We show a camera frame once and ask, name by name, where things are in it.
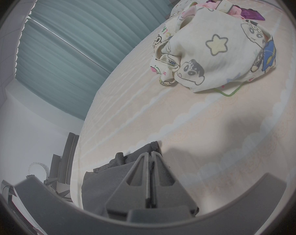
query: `bed sheet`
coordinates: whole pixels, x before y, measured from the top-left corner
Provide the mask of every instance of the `bed sheet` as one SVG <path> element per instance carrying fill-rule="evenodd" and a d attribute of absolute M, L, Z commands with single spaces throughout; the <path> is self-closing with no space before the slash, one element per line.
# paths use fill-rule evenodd
<path fill-rule="evenodd" d="M 266 19 L 258 23 L 273 34 L 277 67 L 231 97 L 214 90 L 192 93 L 178 83 L 161 86 L 149 68 L 161 25 L 125 57 L 94 98 L 72 166 L 71 197 L 78 207 L 86 171 L 155 140 L 199 205 L 199 215 L 234 200 L 267 172 L 288 183 L 273 217 L 285 205 L 296 186 L 296 30 L 270 4 L 229 1 Z"/>

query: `green pleated curtain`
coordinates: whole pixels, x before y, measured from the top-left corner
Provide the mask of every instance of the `green pleated curtain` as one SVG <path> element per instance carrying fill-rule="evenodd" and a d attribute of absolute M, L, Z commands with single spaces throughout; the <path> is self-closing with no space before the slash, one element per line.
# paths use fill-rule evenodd
<path fill-rule="evenodd" d="M 171 12 L 169 0 L 38 0 L 22 31 L 16 79 L 85 119 L 115 67 Z"/>

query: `cartoon print blanket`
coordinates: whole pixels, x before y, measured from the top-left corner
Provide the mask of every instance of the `cartoon print blanket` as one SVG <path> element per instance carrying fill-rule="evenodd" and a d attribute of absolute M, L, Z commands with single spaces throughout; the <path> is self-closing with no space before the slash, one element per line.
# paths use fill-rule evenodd
<path fill-rule="evenodd" d="M 272 35 L 254 21 L 228 15 L 232 7 L 227 0 L 216 10 L 193 2 L 166 22 L 153 43 L 150 62 L 161 85 L 177 81 L 192 92 L 222 90 L 230 82 L 239 87 L 275 66 Z"/>

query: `pink print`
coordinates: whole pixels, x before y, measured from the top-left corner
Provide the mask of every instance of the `pink print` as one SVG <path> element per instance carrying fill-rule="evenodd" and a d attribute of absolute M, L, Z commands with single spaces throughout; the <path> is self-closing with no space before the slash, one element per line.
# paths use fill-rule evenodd
<path fill-rule="evenodd" d="M 157 70 L 152 66 L 150 66 L 150 69 L 152 70 L 152 72 L 157 72 Z"/>

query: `gray cloth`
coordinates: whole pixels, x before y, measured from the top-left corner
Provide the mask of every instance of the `gray cloth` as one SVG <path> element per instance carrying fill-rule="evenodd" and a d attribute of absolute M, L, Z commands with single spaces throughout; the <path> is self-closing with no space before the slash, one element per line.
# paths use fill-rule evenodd
<path fill-rule="evenodd" d="M 105 204 L 120 185 L 138 157 L 145 152 L 156 151 L 161 154 L 157 141 L 146 144 L 131 154 L 123 156 L 118 152 L 108 164 L 86 172 L 82 185 L 84 210 L 107 217 Z"/>

